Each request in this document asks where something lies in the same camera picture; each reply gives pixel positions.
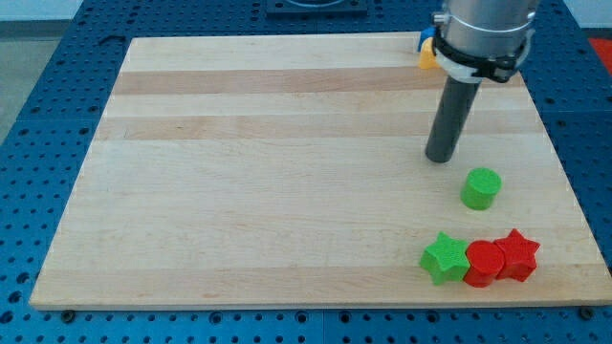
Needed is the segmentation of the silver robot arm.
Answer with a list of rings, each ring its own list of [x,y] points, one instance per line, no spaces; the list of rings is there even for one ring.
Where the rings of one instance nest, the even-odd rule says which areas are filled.
[[[516,54],[536,16],[539,0],[445,0],[432,14],[442,38],[475,57]]]

